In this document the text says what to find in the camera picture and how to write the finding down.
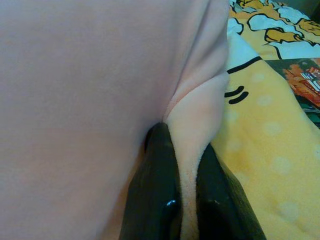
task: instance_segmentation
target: bedding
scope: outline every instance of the bedding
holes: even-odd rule
[[[270,240],[320,238],[320,130],[265,60],[320,57],[320,25],[282,3],[230,1],[230,82],[211,142]]]

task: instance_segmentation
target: fleece fabric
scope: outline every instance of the fleece fabric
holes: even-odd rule
[[[228,7],[0,2],[0,239],[117,239],[140,146],[161,121],[180,169],[182,239],[196,238],[196,168],[228,81]]]

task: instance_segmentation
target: black glossy object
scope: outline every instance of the black glossy object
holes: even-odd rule
[[[144,160],[129,185],[119,239],[178,240],[180,179],[167,125],[155,125],[145,146]]]
[[[201,158],[197,180],[200,240],[265,240],[245,192],[209,144]]]

